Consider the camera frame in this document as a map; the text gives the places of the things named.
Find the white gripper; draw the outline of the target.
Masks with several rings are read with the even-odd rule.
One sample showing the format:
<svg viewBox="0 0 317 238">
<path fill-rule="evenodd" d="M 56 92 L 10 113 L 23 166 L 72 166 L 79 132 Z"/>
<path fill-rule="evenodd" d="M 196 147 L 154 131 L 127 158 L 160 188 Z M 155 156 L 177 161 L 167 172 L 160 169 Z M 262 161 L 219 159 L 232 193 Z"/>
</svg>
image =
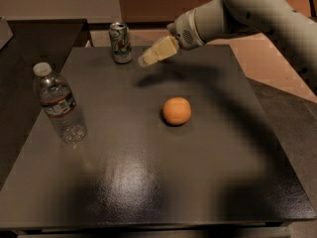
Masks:
<svg viewBox="0 0 317 238">
<path fill-rule="evenodd" d="M 177 54 L 179 47 L 193 50 L 205 45 L 195 24 L 195 9 L 180 15 L 167 25 L 171 36 L 165 36 L 146 49 L 138 58 L 141 67 L 148 67 Z"/>
</svg>

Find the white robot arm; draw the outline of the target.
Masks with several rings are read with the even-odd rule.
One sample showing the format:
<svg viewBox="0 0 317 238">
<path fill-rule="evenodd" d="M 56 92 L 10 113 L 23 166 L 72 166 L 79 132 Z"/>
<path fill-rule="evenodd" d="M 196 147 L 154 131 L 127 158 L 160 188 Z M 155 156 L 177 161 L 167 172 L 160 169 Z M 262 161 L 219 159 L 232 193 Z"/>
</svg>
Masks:
<svg viewBox="0 0 317 238">
<path fill-rule="evenodd" d="M 317 22 L 286 0 L 213 0 L 180 15 L 161 38 L 139 57 L 150 66 L 219 39 L 264 34 L 306 85 L 317 91 Z"/>
</svg>

